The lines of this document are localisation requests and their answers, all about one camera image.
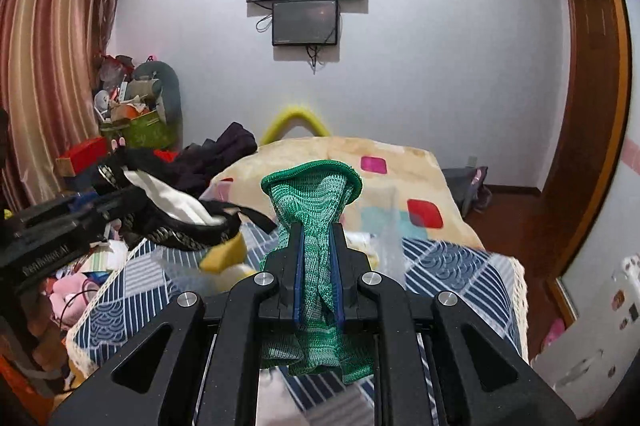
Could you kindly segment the yellow foam tube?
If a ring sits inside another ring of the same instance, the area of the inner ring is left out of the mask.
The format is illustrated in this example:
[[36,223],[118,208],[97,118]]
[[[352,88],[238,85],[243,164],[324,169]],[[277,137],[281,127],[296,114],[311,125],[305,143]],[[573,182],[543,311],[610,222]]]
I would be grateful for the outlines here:
[[320,117],[310,109],[290,105],[285,107],[274,118],[260,139],[262,146],[269,145],[282,139],[295,126],[303,126],[314,137],[330,137],[329,128],[323,124]]

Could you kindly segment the green cardboard box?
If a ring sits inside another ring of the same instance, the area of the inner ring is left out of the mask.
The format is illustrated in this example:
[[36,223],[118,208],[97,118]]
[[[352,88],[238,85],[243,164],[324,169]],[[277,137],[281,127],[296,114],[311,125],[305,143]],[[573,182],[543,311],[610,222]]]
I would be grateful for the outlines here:
[[178,139],[177,127],[160,120],[156,111],[132,120],[103,122],[99,127],[105,138],[112,140],[122,137],[130,148],[169,149]]

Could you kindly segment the pink plush toy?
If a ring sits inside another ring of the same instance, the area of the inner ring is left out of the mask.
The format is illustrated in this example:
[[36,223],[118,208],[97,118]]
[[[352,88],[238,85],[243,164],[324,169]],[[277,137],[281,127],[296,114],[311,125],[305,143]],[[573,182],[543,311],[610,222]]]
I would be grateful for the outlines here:
[[58,326],[65,330],[74,326],[99,289],[96,282],[81,272],[55,281],[49,299]]

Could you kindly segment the dark clothes pile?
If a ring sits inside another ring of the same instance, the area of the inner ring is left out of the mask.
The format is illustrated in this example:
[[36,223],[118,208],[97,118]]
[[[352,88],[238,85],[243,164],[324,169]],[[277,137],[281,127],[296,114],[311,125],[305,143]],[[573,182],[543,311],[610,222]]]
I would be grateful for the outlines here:
[[167,162],[155,152],[149,173],[163,183],[198,198],[210,181],[236,161],[257,151],[254,135],[240,123],[231,123],[217,139],[191,143]]

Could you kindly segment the yellow green sponge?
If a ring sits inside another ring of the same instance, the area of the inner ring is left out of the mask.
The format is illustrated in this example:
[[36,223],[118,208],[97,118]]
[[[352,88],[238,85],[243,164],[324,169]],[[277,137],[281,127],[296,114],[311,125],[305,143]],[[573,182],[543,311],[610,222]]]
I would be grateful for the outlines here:
[[198,264],[202,271],[220,275],[224,270],[243,264],[247,248],[241,232],[232,239],[211,247]]

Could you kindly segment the grey green neck pillow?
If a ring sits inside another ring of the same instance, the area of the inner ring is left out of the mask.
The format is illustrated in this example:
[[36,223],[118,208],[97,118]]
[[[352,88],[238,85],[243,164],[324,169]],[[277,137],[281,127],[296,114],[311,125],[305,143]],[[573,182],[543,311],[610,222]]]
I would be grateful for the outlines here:
[[145,61],[134,69],[136,81],[148,79],[152,82],[155,108],[162,120],[182,136],[182,103],[178,76],[169,64],[163,61]]

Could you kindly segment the striped brown curtain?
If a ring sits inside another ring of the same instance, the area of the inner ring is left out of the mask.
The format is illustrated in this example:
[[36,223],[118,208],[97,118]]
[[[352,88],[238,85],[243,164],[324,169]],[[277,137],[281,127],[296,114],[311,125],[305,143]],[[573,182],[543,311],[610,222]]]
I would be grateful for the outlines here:
[[9,153],[1,196],[12,211],[63,189],[55,161],[98,136],[93,92],[117,0],[1,0],[1,107]]

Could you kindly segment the white suitcase with stickers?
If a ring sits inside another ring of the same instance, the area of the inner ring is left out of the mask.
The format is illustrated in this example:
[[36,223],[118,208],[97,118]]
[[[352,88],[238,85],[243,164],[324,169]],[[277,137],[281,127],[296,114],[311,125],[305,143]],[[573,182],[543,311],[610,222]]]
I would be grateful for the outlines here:
[[639,257],[631,255],[532,368],[582,420],[605,406],[638,351]]

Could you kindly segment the blue white patterned tablecloth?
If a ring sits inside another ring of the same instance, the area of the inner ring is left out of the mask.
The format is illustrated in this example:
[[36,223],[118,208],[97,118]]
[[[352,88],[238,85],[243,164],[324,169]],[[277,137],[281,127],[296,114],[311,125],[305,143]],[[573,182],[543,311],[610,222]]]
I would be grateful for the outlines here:
[[[262,345],[302,325],[306,231],[224,294],[134,294],[139,252],[99,297],[128,338],[53,415],[57,425],[251,425]],[[425,297],[370,270],[329,232],[338,331],[372,342],[379,425],[530,425],[532,370],[452,293]]]

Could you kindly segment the beige patterned blanket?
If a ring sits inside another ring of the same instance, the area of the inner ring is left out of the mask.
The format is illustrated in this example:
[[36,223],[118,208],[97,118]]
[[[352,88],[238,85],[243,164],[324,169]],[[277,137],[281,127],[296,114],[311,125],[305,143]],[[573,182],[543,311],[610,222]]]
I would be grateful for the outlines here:
[[476,249],[483,246],[463,220],[433,153],[370,139],[288,138],[261,146],[216,175],[200,198],[232,202],[273,217],[272,204],[260,187],[262,179],[319,160],[345,163],[362,179],[358,200],[346,207],[341,218],[345,229],[364,229],[360,212],[370,207],[378,215],[392,211],[392,222],[403,238],[447,241]]

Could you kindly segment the red box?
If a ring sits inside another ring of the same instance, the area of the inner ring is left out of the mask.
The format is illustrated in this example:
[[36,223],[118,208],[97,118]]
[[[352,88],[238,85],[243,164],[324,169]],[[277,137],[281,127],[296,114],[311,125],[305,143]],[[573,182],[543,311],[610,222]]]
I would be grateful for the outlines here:
[[107,140],[104,137],[87,139],[55,159],[55,172],[63,178],[76,177],[107,154]]

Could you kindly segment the brown wooden door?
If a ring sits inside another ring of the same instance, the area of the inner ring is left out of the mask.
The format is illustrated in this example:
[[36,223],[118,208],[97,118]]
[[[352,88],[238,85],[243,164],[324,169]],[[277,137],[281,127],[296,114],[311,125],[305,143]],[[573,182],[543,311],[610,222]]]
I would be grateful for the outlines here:
[[562,275],[585,242],[620,156],[630,94],[624,0],[568,0],[570,80],[542,199],[546,276]]

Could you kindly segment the small black wall monitor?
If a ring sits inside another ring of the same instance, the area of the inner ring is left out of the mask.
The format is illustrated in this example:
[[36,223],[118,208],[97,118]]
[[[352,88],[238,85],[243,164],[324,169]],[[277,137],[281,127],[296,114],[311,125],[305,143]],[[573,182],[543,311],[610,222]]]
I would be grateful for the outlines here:
[[273,46],[334,46],[340,4],[335,0],[280,1],[272,5]]

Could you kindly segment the green knitted cloth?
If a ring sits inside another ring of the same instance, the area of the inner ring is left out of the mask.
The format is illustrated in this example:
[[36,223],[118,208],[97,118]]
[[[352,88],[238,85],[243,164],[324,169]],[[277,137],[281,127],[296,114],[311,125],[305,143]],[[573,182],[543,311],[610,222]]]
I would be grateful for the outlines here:
[[344,384],[373,373],[370,339],[349,337],[336,324],[331,279],[330,231],[362,190],[349,165],[319,160],[282,169],[262,179],[278,217],[278,246],[288,245],[292,226],[303,225],[302,324],[291,334],[271,334],[262,343],[262,366],[285,365],[294,376],[334,371]]

